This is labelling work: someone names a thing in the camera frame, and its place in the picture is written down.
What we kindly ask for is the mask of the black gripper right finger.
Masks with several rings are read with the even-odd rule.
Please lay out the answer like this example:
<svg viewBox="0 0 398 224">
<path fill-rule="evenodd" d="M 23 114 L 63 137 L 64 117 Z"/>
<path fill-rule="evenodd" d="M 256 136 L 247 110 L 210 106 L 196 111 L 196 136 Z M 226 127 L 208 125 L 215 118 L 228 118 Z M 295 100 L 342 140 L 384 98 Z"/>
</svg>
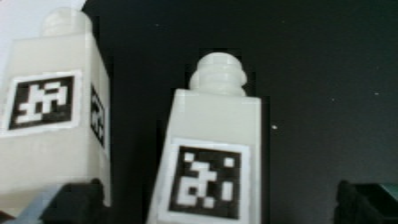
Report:
<svg viewBox="0 0 398 224">
<path fill-rule="evenodd" d="M 398 224 L 398 184 L 342 181 L 336 224 Z"/>
</svg>

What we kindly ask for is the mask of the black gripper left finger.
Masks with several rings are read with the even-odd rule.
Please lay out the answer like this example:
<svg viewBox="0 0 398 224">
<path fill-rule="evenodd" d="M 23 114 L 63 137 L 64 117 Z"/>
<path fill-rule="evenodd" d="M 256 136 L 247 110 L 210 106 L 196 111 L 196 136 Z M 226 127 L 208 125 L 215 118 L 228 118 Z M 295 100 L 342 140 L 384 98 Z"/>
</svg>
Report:
<svg viewBox="0 0 398 224">
<path fill-rule="evenodd" d="M 18 224 L 109 224 L 105 187 L 98 179 L 50 187 L 36 196 Z"/>
</svg>

